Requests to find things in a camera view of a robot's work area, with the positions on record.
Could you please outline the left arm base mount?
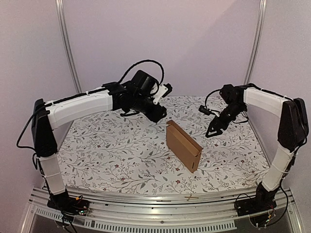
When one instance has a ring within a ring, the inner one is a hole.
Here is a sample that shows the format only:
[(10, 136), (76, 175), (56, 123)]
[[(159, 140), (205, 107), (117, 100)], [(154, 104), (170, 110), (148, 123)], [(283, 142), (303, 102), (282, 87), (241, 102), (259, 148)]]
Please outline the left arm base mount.
[(89, 212), (90, 202), (83, 195), (70, 197), (67, 192), (50, 195), (47, 206), (68, 215), (86, 215)]

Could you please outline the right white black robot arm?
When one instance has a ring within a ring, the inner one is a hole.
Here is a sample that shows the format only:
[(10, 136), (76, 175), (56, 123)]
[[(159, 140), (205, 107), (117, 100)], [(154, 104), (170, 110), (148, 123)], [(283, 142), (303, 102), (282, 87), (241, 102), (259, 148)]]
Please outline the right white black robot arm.
[(206, 132), (207, 138), (221, 135), (248, 106), (258, 107), (278, 117), (276, 154), (259, 186), (269, 193), (279, 189), (298, 150), (307, 142), (309, 123), (304, 100), (292, 99), (253, 83), (238, 86), (225, 84), (218, 92), (227, 106), (214, 114)]

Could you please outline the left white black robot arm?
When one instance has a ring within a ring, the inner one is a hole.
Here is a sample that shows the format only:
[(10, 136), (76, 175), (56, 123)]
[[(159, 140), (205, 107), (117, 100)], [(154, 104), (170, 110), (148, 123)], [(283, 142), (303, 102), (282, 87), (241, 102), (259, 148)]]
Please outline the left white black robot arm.
[(29, 149), (39, 159), (41, 173), (53, 202), (62, 211), (72, 207), (72, 200), (65, 195), (60, 167), (57, 160), (58, 145), (53, 130), (69, 122), (91, 114), (121, 109), (122, 117), (144, 114), (151, 122), (157, 123), (167, 115), (165, 107), (159, 104), (161, 98), (172, 92), (172, 86), (162, 84), (146, 72), (139, 70), (125, 83), (111, 82), (101, 87), (60, 100), (35, 102), (33, 114), (27, 121), (31, 126), (34, 145)]

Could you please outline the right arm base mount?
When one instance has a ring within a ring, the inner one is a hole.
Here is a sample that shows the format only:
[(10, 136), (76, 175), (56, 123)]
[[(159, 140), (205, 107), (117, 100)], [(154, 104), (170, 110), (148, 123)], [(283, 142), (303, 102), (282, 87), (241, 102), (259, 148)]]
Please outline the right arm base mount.
[(272, 210), (276, 208), (276, 201), (274, 198), (265, 197), (262, 193), (257, 193), (253, 198), (247, 197), (246, 199), (236, 200), (234, 208), (238, 216), (246, 216)]

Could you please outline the brown cardboard paper box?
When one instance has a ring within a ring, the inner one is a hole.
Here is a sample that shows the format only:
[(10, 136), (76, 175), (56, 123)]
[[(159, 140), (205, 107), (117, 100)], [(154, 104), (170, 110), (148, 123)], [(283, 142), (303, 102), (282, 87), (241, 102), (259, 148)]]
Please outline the brown cardboard paper box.
[(189, 172), (198, 169), (203, 148), (173, 120), (167, 121), (166, 144)]

